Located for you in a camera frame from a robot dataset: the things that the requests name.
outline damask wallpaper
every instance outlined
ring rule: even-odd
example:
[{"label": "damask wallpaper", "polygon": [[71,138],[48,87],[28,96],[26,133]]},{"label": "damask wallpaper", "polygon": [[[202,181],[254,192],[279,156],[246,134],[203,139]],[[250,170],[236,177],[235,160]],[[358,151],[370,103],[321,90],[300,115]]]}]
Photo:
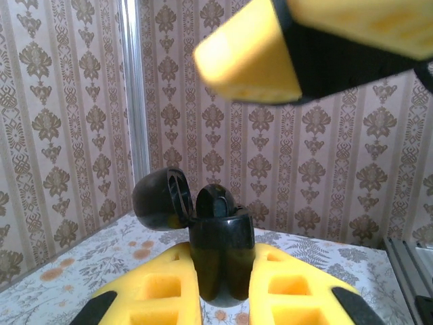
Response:
[{"label": "damask wallpaper", "polygon": [[0,286],[131,210],[115,1],[0,1]]},{"label": "damask wallpaper", "polygon": [[405,73],[301,108],[225,102],[191,55],[246,2],[141,1],[152,168],[181,167],[194,196],[220,183],[260,228],[433,242],[432,96]]}]

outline yellow foam piece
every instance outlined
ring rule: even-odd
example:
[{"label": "yellow foam piece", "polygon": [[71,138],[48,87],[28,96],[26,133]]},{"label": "yellow foam piece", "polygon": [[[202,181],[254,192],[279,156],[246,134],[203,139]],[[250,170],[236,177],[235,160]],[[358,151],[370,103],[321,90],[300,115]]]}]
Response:
[{"label": "yellow foam piece", "polygon": [[256,244],[250,325],[353,325],[331,289],[349,284],[268,244]]},{"label": "yellow foam piece", "polygon": [[433,0],[288,0],[305,26],[415,60],[433,57]]},{"label": "yellow foam piece", "polygon": [[[331,289],[349,284],[268,244],[255,245],[250,325],[354,325]],[[177,244],[99,289],[117,297],[99,325],[201,325],[189,243]]]},{"label": "yellow foam piece", "polygon": [[99,289],[117,297],[99,325],[201,325],[197,273],[189,243],[169,248]]},{"label": "yellow foam piece", "polygon": [[251,0],[193,58],[204,83],[228,100],[274,104],[302,97],[270,0]]}]

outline yellow foam block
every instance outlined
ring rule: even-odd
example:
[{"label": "yellow foam block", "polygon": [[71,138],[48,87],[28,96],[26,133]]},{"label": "yellow foam block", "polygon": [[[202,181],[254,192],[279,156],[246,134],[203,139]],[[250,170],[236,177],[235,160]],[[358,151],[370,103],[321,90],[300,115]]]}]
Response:
[{"label": "yellow foam block", "polygon": [[433,57],[433,0],[288,0],[305,26],[425,60]]},{"label": "yellow foam block", "polygon": [[302,97],[270,0],[251,0],[193,58],[204,83],[225,99],[274,104]]},{"label": "yellow foam block", "polygon": [[197,273],[189,243],[171,247],[99,289],[117,297],[100,325],[201,325]]},{"label": "yellow foam block", "polygon": [[349,284],[269,246],[256,244],[250,325],[353,325],[331,289]]}]

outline tablecloth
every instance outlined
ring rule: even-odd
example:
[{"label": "tablecloth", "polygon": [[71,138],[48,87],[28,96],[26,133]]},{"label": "tablecloth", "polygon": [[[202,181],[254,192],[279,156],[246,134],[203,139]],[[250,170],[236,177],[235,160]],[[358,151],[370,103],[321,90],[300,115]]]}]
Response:
[{"label": "tablecloth", "polygon": [[[352,284],[387,324],[413,324],[385,251],[255,229],[256,242]],[[0,292],[0,324],[69,324],[104,284],[149,261],[187,230],[155,232],[126,215]],[[204,325],[247,325],[248,301],[219,309],[202,301]]]}]

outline beige wallpaper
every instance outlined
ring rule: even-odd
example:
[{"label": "beige wallpaper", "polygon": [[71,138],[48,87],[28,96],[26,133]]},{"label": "beige wallpaper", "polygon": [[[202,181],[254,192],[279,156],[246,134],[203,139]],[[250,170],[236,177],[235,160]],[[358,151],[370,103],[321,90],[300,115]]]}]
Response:
[{"label": "beige wallpaper", "polygon": [[0,286],[131,209],[115,1],[0,1]]},{"label": "beige wallpaper", "polygon": [[224,102],[191,54],[245,3],[142,0],[152,168],[181,167],[194,195],[226,186],[260,228],[433,242],[432,96],[407,73],[302,108]]}]

